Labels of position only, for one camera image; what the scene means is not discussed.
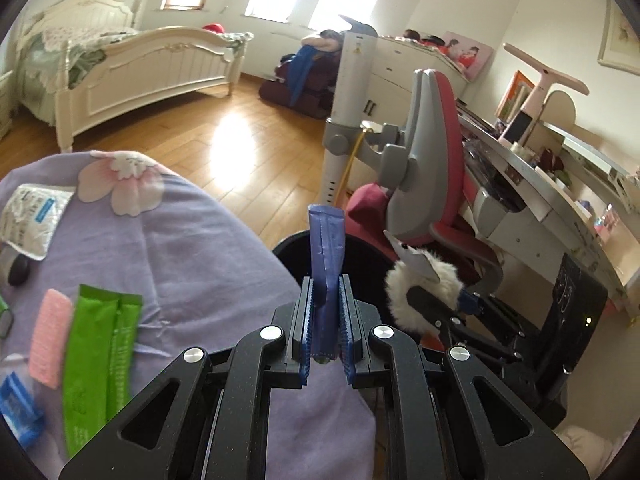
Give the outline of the black trash bin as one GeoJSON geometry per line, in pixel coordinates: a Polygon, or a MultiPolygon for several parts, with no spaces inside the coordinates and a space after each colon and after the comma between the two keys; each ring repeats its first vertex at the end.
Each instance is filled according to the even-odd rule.
{"type": "Polygon", "coordinates": [[[335,276],[349,276],[357,300],[377,307],[381,316],[388,314],[385,279],[394,262],[364,240],[346,234],[340,247],[334,244],[324,254],[322,244],[314,244],[306,230],[281,240],[272,252],[297,284],[314,278],[318,265],[325,263],[326,270],[335,276]]]}

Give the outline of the grey white height pole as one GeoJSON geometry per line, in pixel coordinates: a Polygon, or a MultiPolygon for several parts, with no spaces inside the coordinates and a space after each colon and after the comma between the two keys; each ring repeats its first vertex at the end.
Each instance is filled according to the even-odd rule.
{"type": "Polygon", "coordinates": [[[376,171],[378,182],[390,185],[393,179],[390,147],[386,145],[381,151],[371,148],[373,138],[361,128],[378,33],[372,26],[348,16],[343,20],[350,29],[344,35],[333,106],[324,126],[319,192],[322,206],[336,203],[355,158],[376,171]]]}

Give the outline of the white dresser cabinet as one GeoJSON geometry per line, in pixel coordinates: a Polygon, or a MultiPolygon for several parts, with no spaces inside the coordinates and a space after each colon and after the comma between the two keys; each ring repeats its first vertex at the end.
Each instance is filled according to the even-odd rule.
{"type": "Polygon", "coordinates": [[[405,125],[411,103],[413,73],[427,68],[442,72],[449,79],[457,98],[469,84],[439,50],[410,41],[378,38],[362,119],[379,125],[405,125]]]}

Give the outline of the pink sponge strip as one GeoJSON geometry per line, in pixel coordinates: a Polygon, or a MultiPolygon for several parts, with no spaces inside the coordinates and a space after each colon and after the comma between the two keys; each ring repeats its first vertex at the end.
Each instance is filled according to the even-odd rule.
{"type": "Polygon", "coordinates": [[[41,301],[32,333],[29,375],[53,390],[62,382],[64,356],[74,310],[70,298],[58,290],[48,289],[41,301]]]}

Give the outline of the curved study desk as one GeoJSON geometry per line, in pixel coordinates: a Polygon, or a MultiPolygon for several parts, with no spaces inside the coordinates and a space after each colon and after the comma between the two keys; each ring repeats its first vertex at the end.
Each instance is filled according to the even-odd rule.
{"type": "Polygon", "coordinates": [[[458,104],[457,112],[465,139],[474,142],[524,203],[522,222],[513,222],[501,230],[499,237],[488,238],[547,280],[555,277],[564,252],[572,255],[606,287],[608,298],[617,309],[636,318],[639,308],[632,304],[631,293],[605,255],[593,226],[580,216],[577,205],[565,198],[546,174],[501,144],[488,131],[488,125],[465,106],[458,104]]]}

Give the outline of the white bed frame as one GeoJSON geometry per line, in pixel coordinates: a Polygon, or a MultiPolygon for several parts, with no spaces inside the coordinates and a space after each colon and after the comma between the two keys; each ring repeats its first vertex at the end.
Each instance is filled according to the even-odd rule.
{"type": "Polygon", "coordinates": [[[75,136],[182,94],[238,83],[250,32],[134,27],[126,0],[62,0],[34,15],[16,44],[17,101],[54,128],[68,153],[75,136]]]}

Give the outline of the purple floral table cloth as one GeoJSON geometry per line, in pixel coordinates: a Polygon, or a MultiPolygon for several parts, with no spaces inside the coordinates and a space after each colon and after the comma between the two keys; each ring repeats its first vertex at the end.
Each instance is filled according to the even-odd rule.
{"type": "MultiPolygon", "coordinates": [[[[35,382],[27,362],[44,294],[75,298],[81,285],[142,299],[130,389],[142,390],[179,353],[218,351],[267,325],[296,300],[291,274],[262,241],[196,185],[137,152],[46,157],[10,171],[8,200],[23,184],[69,186],[74,196],[47,257],[26,283],[2,289],[14,315],[1,370],[21,378],[44,414],[30,448],[56,478],[66,462],[62,396],[35,382]]],[[[337,362],[314,364],[300,390],[271,396],[267,477],[367,479],[374,466],[374,417],[337,362]]]]}

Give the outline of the bright green wrapper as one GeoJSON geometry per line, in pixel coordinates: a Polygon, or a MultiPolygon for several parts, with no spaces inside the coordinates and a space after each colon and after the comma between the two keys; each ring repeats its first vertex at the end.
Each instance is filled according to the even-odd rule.
{"type": "Polygon", "coordinates": [[[130,399],[139,295],[81,284],[63,367],[66,452],[74,456],[130,399]]]}

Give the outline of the blue wrapper packet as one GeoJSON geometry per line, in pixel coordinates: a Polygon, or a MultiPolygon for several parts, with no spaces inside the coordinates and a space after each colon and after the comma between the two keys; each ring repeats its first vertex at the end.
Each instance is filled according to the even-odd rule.
{"type": "Polygon", "coordinates": [[[1,384],[1,414],[23,448],[30,448],[43,433],[43,411],[15,372],[1,384]]]}

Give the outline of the red grey desk chair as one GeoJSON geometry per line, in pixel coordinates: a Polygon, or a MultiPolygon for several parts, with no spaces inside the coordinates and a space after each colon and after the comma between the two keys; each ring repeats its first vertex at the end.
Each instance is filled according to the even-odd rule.
{"type": "Polygon", "coordinates": [[[503,278],[495,252],[478,240],[459,214],[463,191],[471,186],[465,175],[463,142],[456,99],[448,78],[439,70],[413,73],[411,105],[405,128],[383,126],[381,136],[392,143],[375,151],[376,181],[357,188],[346,206],[346,232],[393,258],[393,235],[401,243],[420,247],[433,240],[472,260],[482,270],[471,292],[489,295],[503,278]]]}

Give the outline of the white shipping bag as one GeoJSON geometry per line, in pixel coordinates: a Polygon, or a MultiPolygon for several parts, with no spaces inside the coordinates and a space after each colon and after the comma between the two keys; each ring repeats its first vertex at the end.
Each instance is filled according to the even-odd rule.
{"type": "Polygon", "coordinates": [[[24,183],[1,211],[1,241],[25,257],[42,261],[76,188],[24,183]]]}

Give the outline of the pink desk lamp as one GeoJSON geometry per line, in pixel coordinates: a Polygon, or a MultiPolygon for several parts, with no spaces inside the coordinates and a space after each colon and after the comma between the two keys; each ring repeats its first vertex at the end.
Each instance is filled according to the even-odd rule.
{"type": "Polygon", "coordinates": [[[547,99],[548,93],[554,84],[560,84],[583,96],[588,96],[590,90],[583,81],[551,68],[513,44],[505,42],[502,46],[506,52],[513,55],[514,58],[518,58],[539,74],[538,82],[534,85],[533,90],[529,92],[528,97],[518,110],[518,114],[516,114],[499,138],[501,143],[517,143],[524,146],[533,132],[534,125],[544,109],[544,101],[547,99]]]}

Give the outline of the purple blue wrapper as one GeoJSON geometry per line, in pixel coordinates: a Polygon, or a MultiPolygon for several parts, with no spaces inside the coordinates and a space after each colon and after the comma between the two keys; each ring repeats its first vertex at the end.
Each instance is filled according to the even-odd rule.
{"type": "Polygon", "coordinates": [[[337,355],[340,327],[338,280],[345,253],[344,211],[326,205],[308,208],[312,284],[311,357],[326,364],[337,355]]]}

